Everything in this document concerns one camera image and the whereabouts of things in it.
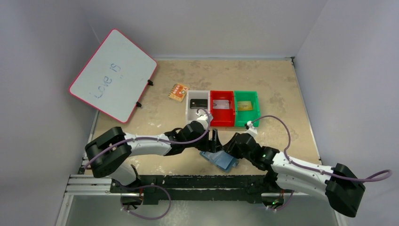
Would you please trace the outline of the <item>blue card holder wallet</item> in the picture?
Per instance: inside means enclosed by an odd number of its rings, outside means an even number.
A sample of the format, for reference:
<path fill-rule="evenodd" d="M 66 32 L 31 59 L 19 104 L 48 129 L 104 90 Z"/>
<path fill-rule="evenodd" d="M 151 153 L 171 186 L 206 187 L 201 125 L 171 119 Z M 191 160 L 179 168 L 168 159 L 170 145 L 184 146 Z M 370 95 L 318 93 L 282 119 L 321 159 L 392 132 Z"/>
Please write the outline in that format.
<path fill-rule="evenodd" d="M 229 155 L 225 151 L 216 153 L 200 152 L 200 155 L 211 164 L 218 167 L 223 172 L 230 172 L 232 168 L 237 167 L 239 160 Z"/>

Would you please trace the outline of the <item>green plastic bin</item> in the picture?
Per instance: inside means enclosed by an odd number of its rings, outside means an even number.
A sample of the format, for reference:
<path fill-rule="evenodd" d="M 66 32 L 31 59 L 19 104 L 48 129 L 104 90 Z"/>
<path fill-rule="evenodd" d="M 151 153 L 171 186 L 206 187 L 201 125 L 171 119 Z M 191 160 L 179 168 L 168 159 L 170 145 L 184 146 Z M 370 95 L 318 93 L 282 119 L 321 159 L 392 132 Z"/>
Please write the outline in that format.
<path fill-rule="evenodd" d="M 260 105 L 258 101 L 258 95 L 256 91 L 239 91 L 234 92 L 234 103 L 235 103 L 235 127 L 244 127 L 248 121 L 253 121 L 261 116 Z M 238 101 L 251 101 L 253 110 L 252 111 L 237 111 Z"/>

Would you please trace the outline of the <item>red plastic bin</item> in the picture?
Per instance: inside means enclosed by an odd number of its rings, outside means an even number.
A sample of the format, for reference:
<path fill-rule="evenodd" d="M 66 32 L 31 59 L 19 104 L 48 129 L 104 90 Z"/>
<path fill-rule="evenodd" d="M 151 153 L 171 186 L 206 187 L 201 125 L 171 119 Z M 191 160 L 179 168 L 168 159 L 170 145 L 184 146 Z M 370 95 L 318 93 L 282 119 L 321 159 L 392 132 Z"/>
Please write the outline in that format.
<path fill-rule="evenodd" d="M 228 104 L 224 108 L 217 108 L 214 105 L 214 101 L 216 100 L 228 101 Z M 211 126 L 233 127 L 236 115 L 233 91 L 211 90 L 210 111 L 213 116 Z"/>

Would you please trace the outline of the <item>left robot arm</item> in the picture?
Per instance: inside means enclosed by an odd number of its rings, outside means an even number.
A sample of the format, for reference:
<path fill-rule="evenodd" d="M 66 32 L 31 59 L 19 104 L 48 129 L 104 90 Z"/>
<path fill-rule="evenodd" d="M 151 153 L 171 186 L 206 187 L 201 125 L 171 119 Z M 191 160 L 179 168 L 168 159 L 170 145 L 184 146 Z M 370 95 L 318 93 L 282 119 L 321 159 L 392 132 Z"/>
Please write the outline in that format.
<path fill-rule="evenodd" d="M 128 192 L 140 188 L 140 179 L 135 167 L 127 158 L 138 155 L 172 156 L 181 154 L 186 148 L 216 153 L 222 144 L 216 136 L 209 138 L 206 122 L 192 121 L 183 128 L 156 136 L 138 136 L 123 132 L 121 127 L 113 127 L 85 146 L 88 157 L 86 169 L 93 176 L 110 176 Z"/>

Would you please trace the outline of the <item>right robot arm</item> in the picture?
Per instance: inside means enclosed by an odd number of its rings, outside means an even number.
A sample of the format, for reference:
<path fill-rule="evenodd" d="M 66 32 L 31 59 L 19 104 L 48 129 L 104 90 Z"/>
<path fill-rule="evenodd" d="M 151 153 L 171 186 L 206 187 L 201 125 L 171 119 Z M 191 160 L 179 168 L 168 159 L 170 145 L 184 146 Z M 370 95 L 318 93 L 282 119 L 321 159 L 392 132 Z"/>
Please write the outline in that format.
<path fill-rule="evenodd" d="M 237 159 L 246 159 L 266 171 L 265 188 L 295 190 L 327 201 L 335 211 L 355 217 L 365 186 L 345 165 L 323 166 L 296 158 L 287 159 L 278 149 L 261 146 L 248 133 L 236 133 L 223 150 Z"/>

